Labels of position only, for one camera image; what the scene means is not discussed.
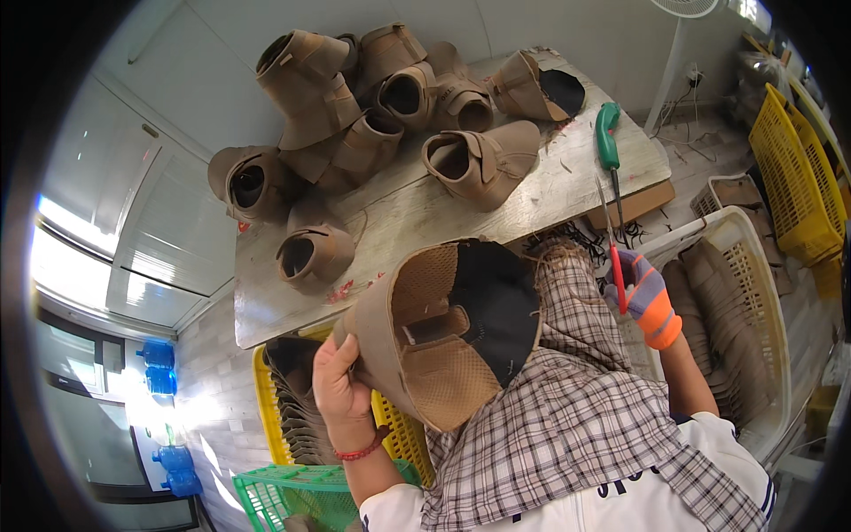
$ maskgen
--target white electric fan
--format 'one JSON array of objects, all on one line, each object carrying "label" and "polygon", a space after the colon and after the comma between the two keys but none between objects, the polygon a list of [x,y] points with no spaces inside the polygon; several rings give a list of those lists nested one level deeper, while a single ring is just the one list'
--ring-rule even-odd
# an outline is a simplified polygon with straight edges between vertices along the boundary
[{"label": "white electric fan", "polygon": [[668,54],[668,64],[665,65],[665,73],[662,75],[662,83],[659,85],[659,91],[656,92],[653,107],[650,107],[647,123],[644,124],[644,133],[647,136],[653,133],[656,120],[659,119],[659,113],[662,111],[662,104],[665,103],[665,97],[668,95],[668,91],[671,90],[671,83],[674,81],[674,76],[677,74],[680,66],[682,66],[680,65],[680,54],[686,42],[689,21],[707,16],[717,7],[719,0],[650,0],[650,2],[653,2],[668,13],[676,15],[678,20],[677,31],[674,33],[674,42],[671,43],[671,53]]}]

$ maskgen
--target wooden table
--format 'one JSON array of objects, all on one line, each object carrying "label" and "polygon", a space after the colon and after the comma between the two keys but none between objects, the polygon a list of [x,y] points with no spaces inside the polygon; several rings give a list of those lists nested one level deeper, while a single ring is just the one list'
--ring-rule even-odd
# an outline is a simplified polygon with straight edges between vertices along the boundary
[{"label": "wooden table", "polygon": [[[597,161],[593,126],[600,105],[612,99],[558,53],[537,49],[533,56],[541,70],[557,68],[576,76],[585,87],[585,104],[560,132],[553,131],[552,124],[539,123],[539,161],[501,207],[491,213],[473,212],[428,175],[420,148],[434,132],[404,140],[390,168],[366,186],[329,202],[357,245],[349,269],[328,287],[331,294],[351,282],[345,298],[332,301],[328,295],[303,295],[278,278],[275,253],[285,237],[282,227],[251,226],[239,235],[234,286],[237,344],[248,349],[345,310],[371,281],[416,249],[480,235],[509,243],[582,215],[600,204],[595,172],[611,198],[608,172]],[[484,79],[499,70],[504,60],[485,60],[471,69]],[[497,112],[494,126],[512,120]],[[671,177],[667,159],[624,112],[614,138],[623,196]]]}]

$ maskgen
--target bare hand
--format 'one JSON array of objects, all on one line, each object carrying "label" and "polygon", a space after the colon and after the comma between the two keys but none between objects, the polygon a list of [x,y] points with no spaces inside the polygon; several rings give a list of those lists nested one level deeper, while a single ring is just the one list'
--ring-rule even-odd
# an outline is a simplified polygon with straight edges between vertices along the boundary
[{"label": "bare hand", "polygon": [[331,444],[341,453],[362,450],[375,438],[371,391],[349,373],[359,352],[357,339],[348,335],[340,349],[328,338],[313,357],[313,395]]}]

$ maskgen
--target plaid fabric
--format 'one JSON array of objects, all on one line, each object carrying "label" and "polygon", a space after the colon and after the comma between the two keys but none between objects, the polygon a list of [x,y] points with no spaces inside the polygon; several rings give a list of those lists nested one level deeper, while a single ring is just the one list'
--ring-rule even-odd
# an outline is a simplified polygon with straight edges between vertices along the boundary
[{"label": "plaid fabric", "polygon": [[708,529],[764,529],[756,504],[681,442],[667,386],[629,373],[587,253],[555,239],[536,252],[540,346],[465,426],[426,430],[437,478],[421,527],[469,530],[656,466]]}]

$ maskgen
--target green crate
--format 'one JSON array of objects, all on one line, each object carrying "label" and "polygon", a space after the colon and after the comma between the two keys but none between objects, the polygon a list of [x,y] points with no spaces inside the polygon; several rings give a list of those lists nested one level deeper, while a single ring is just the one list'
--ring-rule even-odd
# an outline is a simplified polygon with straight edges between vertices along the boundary
[{"label": "green crate", "polygon": [[[420,474],[407,460],[394,460],[406,483],[419,486]],[[281,466],[270,464],[233,478],[248,520],[257,532],[284,530],[289,515],[306,514],[319,532],[342,532],[357,515],[343,466]]]}]

